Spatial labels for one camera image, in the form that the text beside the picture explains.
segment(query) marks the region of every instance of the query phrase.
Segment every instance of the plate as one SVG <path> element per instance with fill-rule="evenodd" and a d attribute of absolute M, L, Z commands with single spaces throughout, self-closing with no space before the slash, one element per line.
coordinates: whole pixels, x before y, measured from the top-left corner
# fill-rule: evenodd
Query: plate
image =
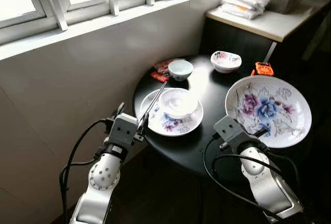
<path fill-rule="evenodd" d="M 140 114 L 144 113 L 154 96 L 159 90 L 149 93 L 141 103 Z M 183 119 L 170 118 L 160 108 L 159 101 L 157 101 L 149 112 L 148 127 L 150 130 L 158 133 L 159 135 L 168 137 L 178 137 L 186 135 L 195 130 L 202 121 L 203 108 L 198 101 L 197 109 L 188 117 Z"/>
<path fill-rule="evenodd" d="M 311 112 L 303 95 L 291 84 L 270 76 L 242 78 L 225 98 L 227 115 L 237 119 L 248 133 L 263 127 L 260 140 L 271 148 L 299 143 L 308 134 Z"/>

